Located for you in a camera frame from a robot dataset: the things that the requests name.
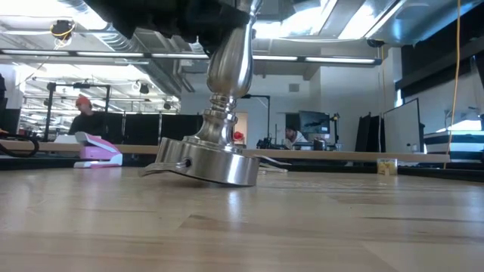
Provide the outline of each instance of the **yellow cable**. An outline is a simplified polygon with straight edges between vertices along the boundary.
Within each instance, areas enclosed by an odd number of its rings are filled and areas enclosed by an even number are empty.
[[[54,28],[54,25],[51,25],[51,34],[53,36],[56,36],[56,37],[62,37],[62,36],[67,36],[69,33],[71,33],[74,30],[74,28],[76,28],[76,24],[74,23],[73,24],[73,27],[71,27],[69,30],[67,30],[66,32],[64,32],[62,34],[55,34],[55,33],[53,33],[52,32],[53,28]]]
[[[451,118],[451,129],[448,136],[447,152],[446,155],[451,151],[452,142],[452,126],[454,125],[455,117],[455,101],[457,100],[457,88],[459,81],[459,69],[461,68],[461,0],[457,0],[457,63],[455,67],[455,85],[454,85],[454,100],[452,101],[452,118]],[[447,163],[444,163],[444,169],[447,168]]]

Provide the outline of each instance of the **black cable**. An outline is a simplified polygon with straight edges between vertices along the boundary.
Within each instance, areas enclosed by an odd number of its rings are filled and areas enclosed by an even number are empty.
[[[7,156],[13,156],[15,158],[30,158],[31,156],[34,156],[39,151],[39,142],[35,138],[18,135],[18,134],[0,133],[0,139],[2,138],[16,138],[21,140],[27,140],[27,141],[31,141],[33,144],[33,150],[30,151],[30,153],[28,154],[14,153],[8,150],[7,147],[4,147],[2,144],[0,144],[0,153],[4,153]]]

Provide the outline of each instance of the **wooden table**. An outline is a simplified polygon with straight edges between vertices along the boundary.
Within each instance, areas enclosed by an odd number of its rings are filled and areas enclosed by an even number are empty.
[[[0,140],[0,144],[9,150],[31,151],[33,144],[21,141]],[[158,146],[141,146],[118,144],[121,153],[153,154],[158,153]],[[39,143],[40,151],[79,152],[78,144]],[[278,159],[328,159],[351,162],[376,162],[377,159],[398,159],[405,162],[450,162],[448,155],[440,154],[406,154],[406,153],[374,153],[374,152],[329,152],[329,151],[295,151],[295,150],[243,150],[245,156],[267,156]]]
[[[0,271],[482,271],[484,186],[135,168],[0,172]]]

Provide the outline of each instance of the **ductwork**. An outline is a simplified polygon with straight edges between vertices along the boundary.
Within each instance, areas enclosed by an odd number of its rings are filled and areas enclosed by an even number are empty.
[[[68,8],[76,10],[80,15],[86,15],[95,12],[83,1],[83,0],[57,0]],[[96,37],[101,40],[105,45],[109,46],[116,52],[141,52],[147,51],[134,36],[132,40],[127,39],[125,36],[117,32],[112,26],[108,26],[108,29],[113,31],[113,34],[97,35]],[[156,60],[150,60],[148,65],[137,67],[141,71],[147,73],[153,83],[160,89],[162,89],[168,95],[174,95],[180,97],[182,87],[174,78],[164,70],[164,68],[158,64]]]

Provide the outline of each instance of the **orange cap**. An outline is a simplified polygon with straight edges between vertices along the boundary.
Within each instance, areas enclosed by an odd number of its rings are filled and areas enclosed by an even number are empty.
[[[82,104],[91,105],[91,101],[85,96],[80,96],[76,100],[76,106],[79,106],[79,105],[82,105]]]

